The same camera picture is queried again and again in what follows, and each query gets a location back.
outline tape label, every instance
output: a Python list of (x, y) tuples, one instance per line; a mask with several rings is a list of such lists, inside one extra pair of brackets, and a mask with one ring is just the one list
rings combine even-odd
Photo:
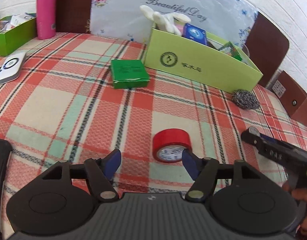
[(286, 88), (279, 82), (279, 80), (277, 80), (276, 83), (273, 85), (272, 90), (278, 98), (281, 98), (286, 91)]
[(167, 146), (158, 152), (158, 158), (164, 161), (178, 161), (182, 158), (184, 147), (179, 145)]

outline plaid bedspread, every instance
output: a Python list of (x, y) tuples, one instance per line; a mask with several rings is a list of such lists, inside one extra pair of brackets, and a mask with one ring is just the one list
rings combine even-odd
[[(119, 148), (119, 194), (188, 190), (193, 181), (181, 162), (163, 164), (152, 156), (152, 138), (163, 129), (186, 130), (200, 157), (244, 159), (279, 185), (286, 179), (282, 167), (243, 143), (241, 132), (255, 126), (307, 151), (307, 128), (291, 120), (263, 87), (254, 89), (261, 109), (245, 111), (230, 94), (151, 69), (148, 87), (114, 90), (110, 61), (141, 59), (145, 46), (135, 42), (58, 33), (21, 49), (28, 58), (20, 77), (0, 86), (0, 138), (14, 148), (3, 193), (4, 237), (12, 233), (5, 214), (9, 198), (58, 160), (82, 163)], [(86, 188), (84, 182), (74, 184)], [(217, 189), (224, 186), (220, 181)]]

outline green cardboard box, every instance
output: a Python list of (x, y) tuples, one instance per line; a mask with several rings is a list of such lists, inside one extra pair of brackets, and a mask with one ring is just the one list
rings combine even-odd
[[(206, 32), (208, 42), (226, 44), (228, 41)], [(152, 28), (144, 64), (232, 93), (237, 89), (251, 91), (263, 74), (247, 55), (235, 47), (247, 63), (181, 36)]]
[[(0, 19), (0, 21), (9, 21), (10, 19), (11, 16), (7, 16)], [(37, 37), (36, 18), (5, 33), (0, 33), (0, 56), (8, 56), (35, 37)]]
[(110, 69), (115, 89), (146, 87), (150, 80), (141, 60), (113, 59)]

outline blue box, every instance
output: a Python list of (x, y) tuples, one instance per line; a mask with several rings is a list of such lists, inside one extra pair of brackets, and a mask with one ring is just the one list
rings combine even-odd
[(206, 31), (186, 23), (183, 27), (183, 37), (207, 45)]

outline pink thermos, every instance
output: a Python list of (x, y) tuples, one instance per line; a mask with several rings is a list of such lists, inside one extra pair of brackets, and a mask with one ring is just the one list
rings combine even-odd
[(37, 0), (38, 39), (45, 40), (56, 34), (56, 0)]

